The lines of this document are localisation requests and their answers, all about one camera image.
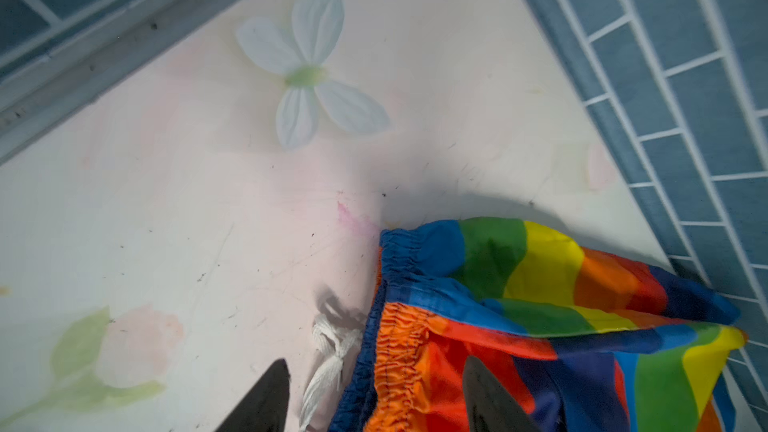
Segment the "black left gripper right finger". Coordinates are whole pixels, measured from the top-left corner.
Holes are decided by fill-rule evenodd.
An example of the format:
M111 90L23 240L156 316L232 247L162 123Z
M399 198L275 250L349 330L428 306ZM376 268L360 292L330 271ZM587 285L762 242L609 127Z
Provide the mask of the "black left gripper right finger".
M462 386L471 432L538 432L539 428L494 374L474 356L465 362Z

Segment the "rainbow striped shorts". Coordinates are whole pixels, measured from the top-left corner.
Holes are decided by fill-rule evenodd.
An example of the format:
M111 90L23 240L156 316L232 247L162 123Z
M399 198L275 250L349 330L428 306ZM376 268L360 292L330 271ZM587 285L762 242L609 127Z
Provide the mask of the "rainbow striped shorts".
M381 233L363 330L319 316L324 360L306 430L355 367L333 431L465 431L465 364L479 359L542 431L731 431L723 371L738 309L666 270L584 248L519 219L441 220Z

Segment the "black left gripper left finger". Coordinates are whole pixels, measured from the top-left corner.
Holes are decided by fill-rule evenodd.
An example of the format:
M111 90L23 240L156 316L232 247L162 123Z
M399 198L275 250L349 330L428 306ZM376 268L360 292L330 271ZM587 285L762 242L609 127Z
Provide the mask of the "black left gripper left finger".
M275 360L216 432L283 432L290 399L285 359Z

